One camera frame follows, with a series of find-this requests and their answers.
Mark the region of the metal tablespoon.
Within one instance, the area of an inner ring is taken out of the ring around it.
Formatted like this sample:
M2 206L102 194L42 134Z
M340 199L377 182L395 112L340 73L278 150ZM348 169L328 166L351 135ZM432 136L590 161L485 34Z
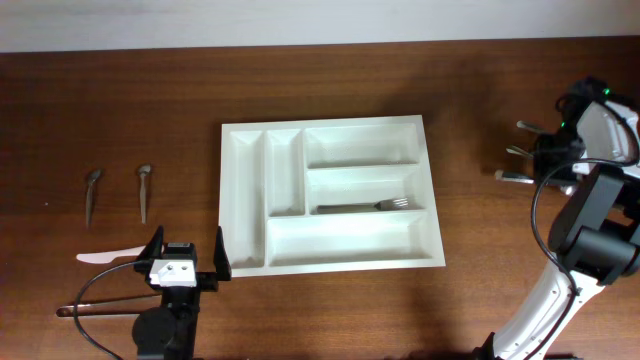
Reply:
M521 184L535 185L535 180L527 175L507 172L504 170L495 171L495 179L503 182L513 182ZM577 189L576 185L556 185L564 195L571 196Z
M522 148L520 148L518 146L515 146L515 145L511 145L511 146L507 147L506 151L509 154L521 156L521 157L526 158L526 159L533 159L534 158L534 155L531 152L529 152L527 150L524 150L524 149L522 149Z

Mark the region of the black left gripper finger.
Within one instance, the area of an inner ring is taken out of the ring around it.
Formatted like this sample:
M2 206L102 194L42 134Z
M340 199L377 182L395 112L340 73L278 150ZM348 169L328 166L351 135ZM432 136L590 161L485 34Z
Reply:
M134 271L137 273L149 273L153 262L162 257L164 240L164 227L159 226L149 243L142 249L136 257Z
M230 281L232 278L232 270L225 249L224 234L221 226L217 227L213 263L216 268L215 273L217 280Z

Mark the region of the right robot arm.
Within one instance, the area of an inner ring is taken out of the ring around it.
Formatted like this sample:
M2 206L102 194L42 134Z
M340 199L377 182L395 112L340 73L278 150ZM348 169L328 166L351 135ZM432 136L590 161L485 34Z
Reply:
M606 82L586 77L560 96L562 122L536 134L530 176L498 170L499 181L535 185L530 222L547 258L534 289L474 359L543 359L576 313L620 277L639 270L639 108Z

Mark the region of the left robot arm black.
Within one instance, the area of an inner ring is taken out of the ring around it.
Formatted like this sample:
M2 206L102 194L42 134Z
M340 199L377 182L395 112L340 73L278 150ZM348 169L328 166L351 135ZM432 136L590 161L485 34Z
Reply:
M216 292L231 279L231 266L224 246L223 230L215 240L213 272L197 267L193 243L166 243L164 228L158 227L136 257L134 270L158 291L161 303L143 311L135 320L132 338L138 359L191 359L194 356L200 297Z

